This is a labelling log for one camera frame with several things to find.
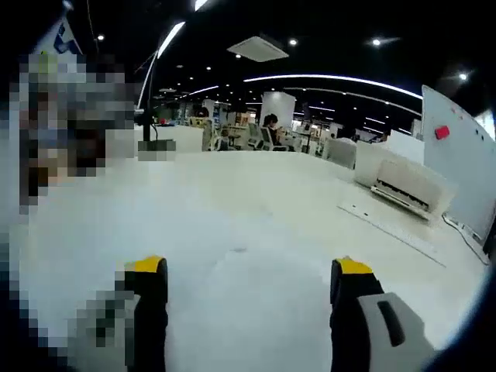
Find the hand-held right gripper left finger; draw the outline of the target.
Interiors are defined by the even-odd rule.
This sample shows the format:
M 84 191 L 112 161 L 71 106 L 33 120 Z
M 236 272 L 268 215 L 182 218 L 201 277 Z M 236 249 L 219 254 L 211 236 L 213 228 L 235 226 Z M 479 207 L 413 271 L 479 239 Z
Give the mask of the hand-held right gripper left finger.
M 133 316 L 129 371 L 165 371 L 168 272 L 164 257 L 150 256 L 127 265 L 127 290 L 138 296 Z

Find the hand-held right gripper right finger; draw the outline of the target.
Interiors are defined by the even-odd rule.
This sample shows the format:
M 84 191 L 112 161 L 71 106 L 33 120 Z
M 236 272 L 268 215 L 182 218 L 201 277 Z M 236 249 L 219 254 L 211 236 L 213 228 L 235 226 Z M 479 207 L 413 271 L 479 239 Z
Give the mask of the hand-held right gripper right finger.
M 422 319 L 365 263 L 332 261 L 331 371 L 421 371 L 436 351 Z

